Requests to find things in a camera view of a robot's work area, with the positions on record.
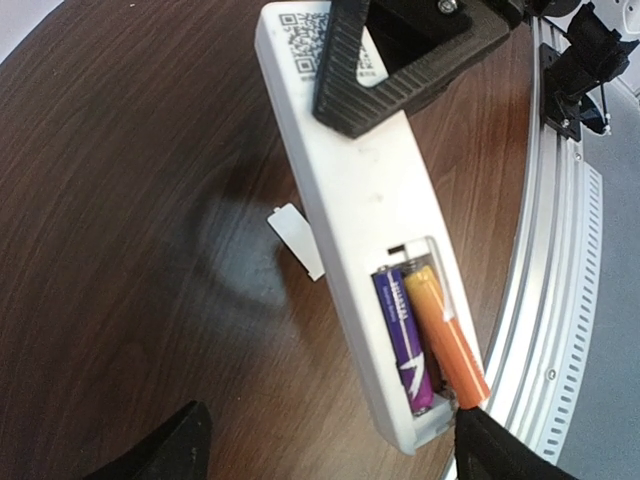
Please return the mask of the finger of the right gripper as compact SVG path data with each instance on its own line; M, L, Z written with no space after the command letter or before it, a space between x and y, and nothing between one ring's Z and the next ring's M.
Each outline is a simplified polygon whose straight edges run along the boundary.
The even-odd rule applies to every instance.
M390 46L396 71L373 86L356 75L364 29ZM510 36L507 1L334 1L313 115L355 139L392 115L429 105Z

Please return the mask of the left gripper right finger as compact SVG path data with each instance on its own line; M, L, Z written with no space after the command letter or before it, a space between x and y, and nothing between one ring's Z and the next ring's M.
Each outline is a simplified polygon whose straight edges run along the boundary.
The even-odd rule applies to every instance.
M454 432L458 479L574 479L542 459L478 407L457 410Z

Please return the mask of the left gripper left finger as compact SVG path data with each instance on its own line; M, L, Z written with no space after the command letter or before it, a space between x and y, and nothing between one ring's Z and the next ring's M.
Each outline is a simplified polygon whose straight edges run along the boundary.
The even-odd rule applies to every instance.
M211 436L209 410L191 401L85 479L207 479Z

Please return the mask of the white remote control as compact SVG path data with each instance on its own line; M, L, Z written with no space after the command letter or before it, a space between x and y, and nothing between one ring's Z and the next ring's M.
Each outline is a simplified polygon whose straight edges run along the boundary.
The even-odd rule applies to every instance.
M329 8L326 1L264 6L255 49L373 422L386 441L412 455L449 428L453 407L437 398L426 413L411 413L374 273L432 255L470 348L479 344L440 204L405 114L354 140L313 117Z

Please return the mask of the orange AAA battery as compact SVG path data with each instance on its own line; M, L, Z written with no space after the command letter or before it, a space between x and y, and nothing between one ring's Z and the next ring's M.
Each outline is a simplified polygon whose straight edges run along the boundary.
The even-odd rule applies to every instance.
M479 407L489 398L490 389L434 269L424 266L408 274L405 288L416 320L459 407Z

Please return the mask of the white battery cover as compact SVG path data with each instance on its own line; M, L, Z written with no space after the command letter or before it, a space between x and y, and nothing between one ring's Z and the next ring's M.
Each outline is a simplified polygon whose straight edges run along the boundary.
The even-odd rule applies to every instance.
M312 281L318 281L325 269L311 226L291 203L276 207L267 223L304 267Z

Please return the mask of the purple AAA battery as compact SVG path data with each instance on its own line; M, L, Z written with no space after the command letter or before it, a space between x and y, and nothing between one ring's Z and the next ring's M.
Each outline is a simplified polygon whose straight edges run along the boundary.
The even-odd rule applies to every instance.
M428 411L434 398L425 350L399 268L372 275L396 358L396 367L414 417Z

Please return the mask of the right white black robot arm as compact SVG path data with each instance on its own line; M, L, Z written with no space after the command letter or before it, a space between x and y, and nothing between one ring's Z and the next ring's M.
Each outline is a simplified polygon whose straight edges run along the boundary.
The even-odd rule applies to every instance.
M564 137L578 139L579 103L621 75L639 45L636 1L334 1L313 96L313 115L352 139L392 115L413 114L495 51L526 16L573 17L569 47L543 64L541 112ZM361 40L372 27L396 71L374 86L356 78Z

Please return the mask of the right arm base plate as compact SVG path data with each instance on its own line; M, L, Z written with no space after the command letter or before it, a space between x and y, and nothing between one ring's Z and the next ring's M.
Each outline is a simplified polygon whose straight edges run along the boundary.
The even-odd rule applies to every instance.
M560 53L551 45L539 47L541 73L540 114L544 122L566 139L580 142L582 127L606 135L610 115L589 96L605 82L603 62L582 48L570 46Z

